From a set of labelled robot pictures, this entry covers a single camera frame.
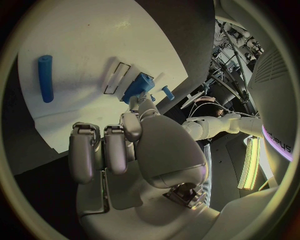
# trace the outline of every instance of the white curved panel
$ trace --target white curved panel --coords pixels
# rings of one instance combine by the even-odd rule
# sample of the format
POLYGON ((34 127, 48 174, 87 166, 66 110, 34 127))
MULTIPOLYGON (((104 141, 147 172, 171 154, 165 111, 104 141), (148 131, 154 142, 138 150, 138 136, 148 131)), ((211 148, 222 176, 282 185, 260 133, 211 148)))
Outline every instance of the white curved panel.
POLYGON ((56 0, 28 33, 18 53, 22 93, 35 127, 56 151, 68 149, 72 124, 90 122, 103 129, 117 124, 128 105, 101 86, 112 58, 160 75, 150 92, 156 104, 188 75, 160 27, 134 0, 56 0), (44 103, 37 59, 52 55, 54 100, 44 103))

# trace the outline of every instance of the blue object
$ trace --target blue object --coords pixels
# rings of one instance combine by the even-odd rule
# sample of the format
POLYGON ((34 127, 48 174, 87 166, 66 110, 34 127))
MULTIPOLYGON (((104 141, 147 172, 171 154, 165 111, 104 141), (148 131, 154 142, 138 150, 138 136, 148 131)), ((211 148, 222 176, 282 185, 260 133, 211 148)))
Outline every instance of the blue object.
POLYGON ((171 101, 175 98, 173 93, 168 89, 168 86, 164 86, 162 90, 171 101))
POLYGON ((150 96, 151 96, 152 102, 154 102, 156 100, 155 97, 152 94, 150 96))
POLYGON ((123 102, 129 104, 129 99, 132 96, 140 96, 142 92, 149 92, 155 87, 153 77, 140 73, 136 79, 129 85, 122 98, 123 102))
POLYGON ((50 103, 54 99, 51 55, 44 55, 38 59, 38 77, 42 99, 45 103, 50 103))

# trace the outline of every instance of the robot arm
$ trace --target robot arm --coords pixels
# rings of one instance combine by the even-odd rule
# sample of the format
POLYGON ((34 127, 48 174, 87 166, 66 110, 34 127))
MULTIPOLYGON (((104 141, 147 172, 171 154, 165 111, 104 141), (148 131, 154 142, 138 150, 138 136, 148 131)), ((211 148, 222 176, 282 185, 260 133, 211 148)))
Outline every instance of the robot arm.
POLYGON ((229 113, 223 117, 191 117, 182 124, 195 141, 212 138, 224 131, 230 134, 243 132, 262 137, 262 125, 260 118, 241 117, 237 113, 229 113))

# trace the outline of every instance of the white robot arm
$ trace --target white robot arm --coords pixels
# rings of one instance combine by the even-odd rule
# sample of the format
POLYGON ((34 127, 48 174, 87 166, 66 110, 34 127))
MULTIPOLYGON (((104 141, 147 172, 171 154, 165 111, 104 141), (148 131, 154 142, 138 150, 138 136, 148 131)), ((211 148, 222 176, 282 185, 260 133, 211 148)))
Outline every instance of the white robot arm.
POLYGON ((197 141, 212 138, 223 131, 230 134, 243 132, 262 137, 262 125, 260 118, 241 117, 240 114, 229 113, 223 117, 190 117, 186 119, 182 127, 197 141))

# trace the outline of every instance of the purple light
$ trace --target purple light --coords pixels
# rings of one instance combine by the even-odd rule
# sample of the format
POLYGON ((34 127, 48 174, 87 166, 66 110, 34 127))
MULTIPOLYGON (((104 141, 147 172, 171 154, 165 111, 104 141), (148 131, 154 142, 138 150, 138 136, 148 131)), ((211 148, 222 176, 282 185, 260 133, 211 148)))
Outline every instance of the purple light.
POLYGON ((280 153, 284 158, 286 158, 287 160, 289 160, 290 162, 293 161, 293 157, 292 157, 292 153, 291 152, 286 152, 283 150, 282 147, 278 146, 276 144, 276 142, 269 136, 269 134, 267 133, 266 129, 264 126, 262 126, 262 133, 264 136, 264 139, 266 139, 268 141, 269 144, 271 144, 271 146, 278 152, 280 153))

